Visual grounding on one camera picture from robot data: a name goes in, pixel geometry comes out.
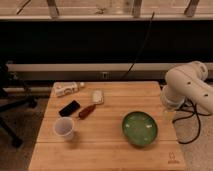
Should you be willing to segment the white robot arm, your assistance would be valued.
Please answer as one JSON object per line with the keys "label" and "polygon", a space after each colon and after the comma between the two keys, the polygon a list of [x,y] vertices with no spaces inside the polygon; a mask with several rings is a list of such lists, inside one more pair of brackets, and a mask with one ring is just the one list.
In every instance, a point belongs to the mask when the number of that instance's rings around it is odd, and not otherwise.
{"label": "white robot arm", "polygon": [[165,74],[166,85],[160,100],[167,113],[177,110],[185,99],[192,100],[209,114],[213,114],[213,87],[205,83],[207,66],[193,61],[171,68]]}

